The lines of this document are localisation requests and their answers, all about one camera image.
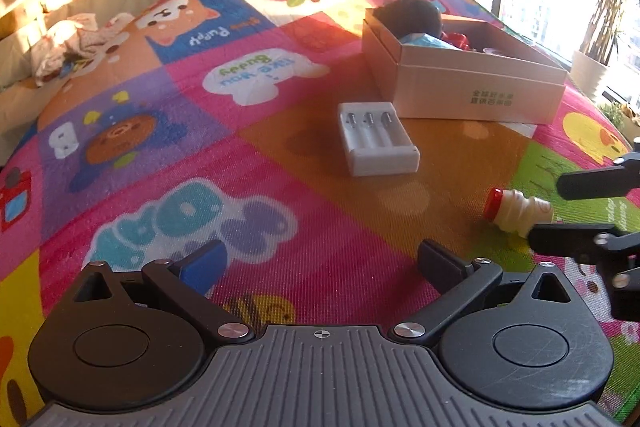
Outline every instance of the play mat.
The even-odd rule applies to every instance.
[[[491,187],[545,198],[564,221],[640,230],[633,193],[555,191],[561,172],[628,150],[570,86],[548,126],[404,120],[418,173],[351,178],[337,105],[379,100],[360,34],[365,8],[387,1],[161,0],[71,75],[0,172],[0,426],[42,406],[30,340],[90,260],[138,270],[220,238],[210,297],[255,328],[386,330],[437,296],[415,268],[425,237],[507,271],[539,260],[482,219]],[[502,27],[472,0],[431,1]],[[638,325],[610,317],[592,267],[555,261],[613,345],[600,405],[622,420],[639,397]]]

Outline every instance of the small plastic bottle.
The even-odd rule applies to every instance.
[[[533,196],[527,199],[519,190],[492,188],[484,205],[484,219],[504,232],[518,232],[526,238],[536,223],[551,223],[554,210],[548,201]]]

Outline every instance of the brown plush toy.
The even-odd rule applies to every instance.
[[[428,0],[396,0],[376,8],[373,15],[397,39],[411,33],[442,35],[440,11]]]

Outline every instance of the speech bubble print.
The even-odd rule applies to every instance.
[[[317,78],[329,67],[280,48],[243,55],[207,73],[202,87],[214,94],[230,94],[238,105],[269,102],[278,95],[275,84],[294,76]]]
[[[259,194],[236,199],[205,178],[193,178],[102,225],[84,262],[100,259],[132,271],[154,259],[182,259],[222,239],[225,266],[233,260],[258,264],[271,259],[297,231],[296,216],[279,201]]]
[[[56,127],[49,135],[49,146],[58,160],[63,160],[76,152],[79,143],[74,125],[66,122]]]

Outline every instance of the screw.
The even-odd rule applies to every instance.
[[[594,239],[593,242],[599,247],[604,247],[609,242],[609,234],[608,233],[599,233]]]
[[[417,339],[424,335],[424,327],[415,322],[402,322],[394,327],[394,333],[405,339]]]
[[[249,328],[239,322],[228,322],[218,328],[218,334],[226,339],[241,339],[249,334]]]
[[[619,273],[611,280],[613,288],[626,288],[629,284],[631,277],[628,273]]]

